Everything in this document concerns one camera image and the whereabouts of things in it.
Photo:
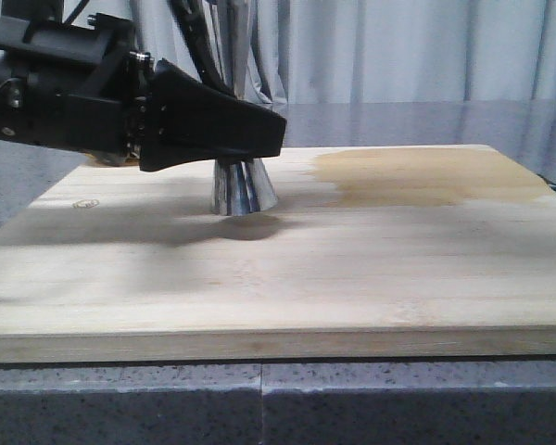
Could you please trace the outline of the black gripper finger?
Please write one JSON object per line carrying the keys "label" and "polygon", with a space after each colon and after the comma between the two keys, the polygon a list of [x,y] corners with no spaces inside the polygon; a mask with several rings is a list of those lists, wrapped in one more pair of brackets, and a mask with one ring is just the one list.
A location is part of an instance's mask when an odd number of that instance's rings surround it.
{"label": "black gripper finger", "polygon": [[216,91],[166,59],[156,65],[149,87],[141,171],[280,155],[286,119],[276,112]]}

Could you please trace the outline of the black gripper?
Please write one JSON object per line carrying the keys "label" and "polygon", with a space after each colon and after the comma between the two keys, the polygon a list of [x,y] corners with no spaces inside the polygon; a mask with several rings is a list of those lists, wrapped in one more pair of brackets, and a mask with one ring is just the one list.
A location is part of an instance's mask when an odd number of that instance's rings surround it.
{"label": "black gripper", "polygon": [[0,140],[126,159],[145,132],[145,74],[128,19],[89,27],[0,17]]}

